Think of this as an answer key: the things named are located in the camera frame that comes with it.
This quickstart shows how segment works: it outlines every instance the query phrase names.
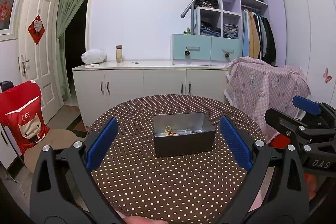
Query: blue gripper pad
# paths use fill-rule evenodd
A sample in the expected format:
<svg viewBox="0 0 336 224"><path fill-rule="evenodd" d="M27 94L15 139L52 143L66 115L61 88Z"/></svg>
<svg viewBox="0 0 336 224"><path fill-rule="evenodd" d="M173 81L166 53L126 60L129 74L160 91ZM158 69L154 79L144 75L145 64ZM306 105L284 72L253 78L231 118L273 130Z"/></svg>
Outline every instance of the blue gripper pad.
<svg viewBox="0 0 336 224"><path fill-rule="evenodd" d="M226 116L221 117L219 120L219 129L238 165L249 171L252 168L251 152L239 135L239 129Z"/></svg>
<svg viewBox="0 0 336 224"><path fill-rule="evenodd" d="M322 112L319 104L298 95L293 98L293 105L315 116L320 115Z"/></svg>
<svg viewBox="0 0 336 224"><path fill-rule="evenodd" d="M104 125L104 128L101 130L99 136L87 152L85 168L88 171L91 172L92 170L99 168L117 134L118 121L113 118Z"/></svg>

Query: stool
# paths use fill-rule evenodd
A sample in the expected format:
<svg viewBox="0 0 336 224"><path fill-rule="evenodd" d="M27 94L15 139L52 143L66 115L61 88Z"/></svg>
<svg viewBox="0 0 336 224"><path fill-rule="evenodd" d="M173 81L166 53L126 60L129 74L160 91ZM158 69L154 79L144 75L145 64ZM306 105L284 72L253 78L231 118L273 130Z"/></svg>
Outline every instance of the stool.
<svg viewBox="0 0 336 224"><path fill-rule="evenodd" d="M77 136L70 130L50 129L42 141L26 150L24 155L26 167L34 173L43 146L50 145L54 150L57 150L70 147L75 141L77 141Z"/></svg>

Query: metal box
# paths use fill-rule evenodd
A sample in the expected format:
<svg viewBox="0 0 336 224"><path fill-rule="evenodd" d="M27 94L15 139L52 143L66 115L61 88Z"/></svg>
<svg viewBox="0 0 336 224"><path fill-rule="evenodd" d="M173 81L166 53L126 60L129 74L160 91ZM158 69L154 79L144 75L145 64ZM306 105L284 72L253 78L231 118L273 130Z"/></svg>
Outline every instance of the metal box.
<svg viewBox="0 0 336 224"><path fill-rule="evenodd" d="M172 157L210 151L216 134L216 128L203 112L154 115L154 148L156 157ZM166 127L172 130L198 133L181 133L164 136Z"/></svg>

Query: hand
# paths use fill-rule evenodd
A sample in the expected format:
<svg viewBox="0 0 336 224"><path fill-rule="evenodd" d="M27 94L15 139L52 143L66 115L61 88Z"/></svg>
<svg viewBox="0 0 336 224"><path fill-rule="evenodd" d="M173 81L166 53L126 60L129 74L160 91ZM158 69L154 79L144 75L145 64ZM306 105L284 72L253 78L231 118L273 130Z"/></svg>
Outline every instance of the hand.
<svg viewBox="0 0 336 224"><path fill-rule="evenodd" d="M118 215L122 217L122 219L127 224L168 224L167 221L164 220L156 220L156 219L149 219L141 216L129 216L120 213L119 211L116 211Z"/></svg>

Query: plaid cloth with cartoon print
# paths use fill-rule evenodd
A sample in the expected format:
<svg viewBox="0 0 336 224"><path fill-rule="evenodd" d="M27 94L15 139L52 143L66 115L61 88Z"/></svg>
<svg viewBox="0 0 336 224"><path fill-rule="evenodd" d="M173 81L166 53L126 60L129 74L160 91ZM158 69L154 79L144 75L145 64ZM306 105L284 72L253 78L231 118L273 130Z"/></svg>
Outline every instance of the plaid cloth with cartoon print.
<svg viewBox="0 0 336 224"><path fill-rule="evenodd" d="M305 76L296 67L273 67L248 56L237 57L225 67L228 70L226 98L259 125L267 143L279 133L266 124L266 110L274 107L296 118L299 109L293 106L293 98L311 95Z"/></svg>

